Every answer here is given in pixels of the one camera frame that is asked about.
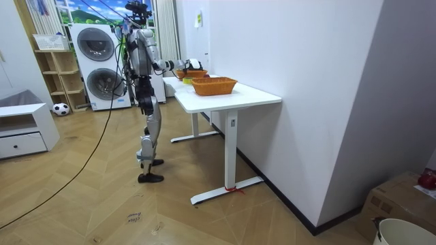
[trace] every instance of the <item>cardboard box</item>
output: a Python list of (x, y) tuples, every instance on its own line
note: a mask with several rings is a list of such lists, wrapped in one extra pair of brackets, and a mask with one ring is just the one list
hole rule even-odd
[(371, 219), (382, 216), (409, 221), (436, 235), (436, 199), (414, 188), (419, 177), (406, 172), (372, 189), (359, 214), (356, 230), (373, 242), (377, 230)]

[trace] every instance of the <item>wooden floor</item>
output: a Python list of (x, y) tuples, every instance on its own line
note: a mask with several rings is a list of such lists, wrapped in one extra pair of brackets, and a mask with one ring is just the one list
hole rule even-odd
[[(349, 220), (312, 237), (264, 184), (198, 206), (190, 197), (223, 186), (224, 141), (218, 135), (171, 144), (189, 135), (190, 116), (173, 99), (161, 105), (162, 130), (153, 172), (138, 184), (136, 161), (144, 116), (112, 112), (106, 134), (84, 171), (57, 196), (0, 230), (0, 244), (369, 244)], [(42, 203), (83, 166), (108, 112), (55, 118), (61, 140), (51, 152), (0, 161), (0, 225)], [(211, 130), (200, 119), (200, 131)], [(237, 180), (255, 176), (237, 159)]]

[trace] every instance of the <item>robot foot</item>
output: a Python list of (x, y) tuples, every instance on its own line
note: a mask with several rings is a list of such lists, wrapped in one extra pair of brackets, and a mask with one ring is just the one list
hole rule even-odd
[(164, 180), (163, 176), (157, 175), (157, 174), (140, 174), (138, 176), (138, 182), (139, 183), (158, 183)]
[(152, 166), (158, 166), (158, 165), (161, 165), (161, 164), (163, 164), (164, 163), (164, 160), (163, 159), (155, 159), (154, 161), (153, 161), (153, 163), (151, 163), (151, 165)]

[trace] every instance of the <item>white bucket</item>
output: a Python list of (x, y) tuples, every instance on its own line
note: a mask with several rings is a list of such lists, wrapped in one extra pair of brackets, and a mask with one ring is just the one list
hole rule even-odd
[(374, 245), (435, 245), (436, 235), (407, 221), (387, 218), (379, 223)]

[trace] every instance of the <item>red object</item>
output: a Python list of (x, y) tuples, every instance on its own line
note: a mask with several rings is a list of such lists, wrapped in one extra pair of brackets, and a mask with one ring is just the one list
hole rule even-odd
[(418, 179), (418, 184), (428, 190), (436, 189), (436, 174), (427, 172)]
[(240, 193), (242, 193), (242, 194), (245, 195), (245, 192), (244, 192), (243, 190), (238, 189), (238, 188), (236, 188), (236, 187), (228, 188), (228, 189), (227, 189), (227, 187), (224, 187), (224, 189), (225, 189), (226, 191), (237, 191), (237, 192), (240, 192)]

